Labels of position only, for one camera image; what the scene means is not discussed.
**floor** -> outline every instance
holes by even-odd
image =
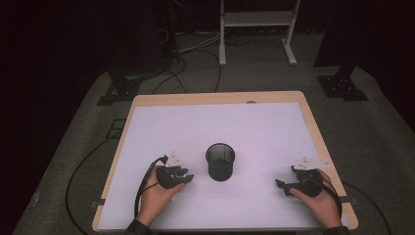
[[[227,46],[227,65],[223,68],[212,55],[218,54],[217,44],[203,48],[207,52],[185,54],[181,58],[187,63],[186,68],[183,61],[171,66],[173,72],[184,70],[178,74],[183,86],[173,78],[155,90],[171,77],[171,73],[165,71],[143,81],[138,94],[301,91],[341,179],[376,202],[393,234],[413,234],[414,132],[383,95],[376,80],[359,68],[351,79],[369,101],[346,102],[342,98],[326,97],[316,76],[333,74],[337,68],[313,67],[322,33],[294,35],[292,47],[298,60],[294,67],[288,63],[282,37],[283,34],[268,34],[238,38],[240,42],[251,43]],[[200,35],[179,36],[182,49],[204,40],[207,38]],[[82,230],[96,234],[91,223],[118,142],[117,139],[106,141],[106,135],[114,119],[127,117],[131,105],[131,102],[113,102],[109,106],[97,106],[110,85],[110,77],[103,73],[86,94],[38,186],[38,195],[28,205],[14,234],[82,234],[71,223],[66,210],[70,180],[71,215]],[[388,234],[380,213],[371,202],[355,189],[345,188],[355,200],[353,208],[359,220],[358,228],[351,234]],[[321,232],[298,231],[297,234]]]

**black wristband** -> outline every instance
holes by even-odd
[[[153,234],[152,230],[146,225],[142,224],[137,219],[132,220],[130,225],[128,225],[125,235],[150,235]]]
[[[333,227],[323,231],[323,235],[350,235],[348,228],[345,226]]]

